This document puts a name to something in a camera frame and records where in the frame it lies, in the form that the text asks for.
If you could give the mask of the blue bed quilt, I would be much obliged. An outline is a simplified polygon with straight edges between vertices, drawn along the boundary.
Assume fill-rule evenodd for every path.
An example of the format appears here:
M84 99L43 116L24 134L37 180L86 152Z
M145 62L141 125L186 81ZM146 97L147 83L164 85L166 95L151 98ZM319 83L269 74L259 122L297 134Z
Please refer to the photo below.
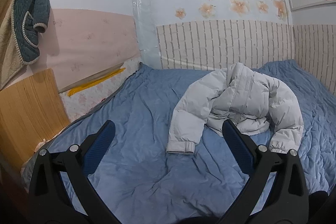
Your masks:
M303 135L295 151L309 195L307 223L335 223L335 96L293 60L253 71L281 80L297 97ZM249 178L224 137L205 126L194 153L166 151L175 106L208 73L142 64L113 95L40 150L64 152L110 120L115 137L88 178L119 223L219 223ZM249 137L269 149L273 130L270 125ZM29 188L38 152L23 171Z

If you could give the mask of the green quilted hanging jacket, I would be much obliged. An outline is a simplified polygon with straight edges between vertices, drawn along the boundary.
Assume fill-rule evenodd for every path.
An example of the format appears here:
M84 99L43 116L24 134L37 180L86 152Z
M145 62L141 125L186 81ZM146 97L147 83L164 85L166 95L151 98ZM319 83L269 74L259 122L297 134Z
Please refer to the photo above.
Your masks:
M39 58L50 10L50 0L1 0L1 89Z

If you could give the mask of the light grey puffer jacket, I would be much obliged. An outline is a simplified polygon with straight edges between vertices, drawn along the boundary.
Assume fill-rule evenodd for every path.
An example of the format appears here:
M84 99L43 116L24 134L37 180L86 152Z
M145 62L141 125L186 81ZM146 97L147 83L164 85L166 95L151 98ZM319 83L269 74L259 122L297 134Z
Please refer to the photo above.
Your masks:
M204 127L223 136L222 125L228 119L248 136L273 125L272 152L300 147L303 118L292 90L277 78L236 63L208 73L187 88L173 110L166 151L194 153Z

